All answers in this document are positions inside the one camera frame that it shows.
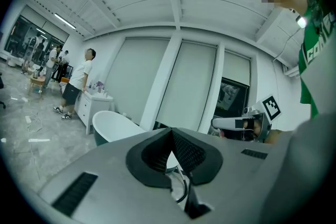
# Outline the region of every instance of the white t-shirt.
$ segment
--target white t-shirt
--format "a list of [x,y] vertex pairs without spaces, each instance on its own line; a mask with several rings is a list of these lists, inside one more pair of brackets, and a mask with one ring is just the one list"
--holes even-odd
[[72,73],[69,83],[77,89],[82,89],[85,74],[89,74],[92,69],[90,60],[81,63]]
[[51,52],[49,53],[49,58],[48,58],[48,61],[46,63],[46,66],[49,67],[49,68],[53,68],[55,62],[53,62],[51,59],[52,58],[56,58],[56,55],[57,55],[57,50],[56,49],[52,49]]
[[65,54],[64,54],[64,55],[62,56],[62,62],[63,62],[63,63],[69,63],[69,57],[68,57],[68,55],[65,55]]

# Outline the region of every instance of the black shorts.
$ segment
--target black shorts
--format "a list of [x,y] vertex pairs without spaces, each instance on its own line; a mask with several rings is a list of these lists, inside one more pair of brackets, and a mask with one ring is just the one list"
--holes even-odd
[[67,101],[67,105],[74,105],[80,90],[71,84],[67,84],[62,97]]

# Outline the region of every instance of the small stool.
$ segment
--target small stool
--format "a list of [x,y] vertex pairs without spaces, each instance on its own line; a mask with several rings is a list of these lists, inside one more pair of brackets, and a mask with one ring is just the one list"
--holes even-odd
[[44,84],[46,80],[46,77],[38,77],[37,79],[35,79],[33,77],[33,75],[30,76],[30,86],[29,86],[29,90],[28,90],[28,94],[30,94],[30,91],[32,90],[34,85],[38,85],[40,87],[40,98],[41,98],[41,94],[42,94],[42,86]]

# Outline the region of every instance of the white cabinet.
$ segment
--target white cabinet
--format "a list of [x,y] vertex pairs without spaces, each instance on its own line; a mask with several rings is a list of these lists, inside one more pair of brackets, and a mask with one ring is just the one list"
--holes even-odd
[[92,117],[99,111],[110,110],[113,98],[110,96],[91,95],[88,92],[82,92],[78,95],[75,103],[75,111],[86,126],[86,134],[90,134]]

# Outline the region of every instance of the sneakers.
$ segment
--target sneakers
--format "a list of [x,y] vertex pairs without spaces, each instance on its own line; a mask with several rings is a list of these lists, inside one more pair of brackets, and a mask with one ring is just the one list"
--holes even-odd
[[68,113],[65,114],[64,116],[61,117],[62,120],[71,120],[72,119],[72,115],[69,115]]
[[53,108],[53,110],[59,114],[63,114],[63,110],[61,110],[59,107]]

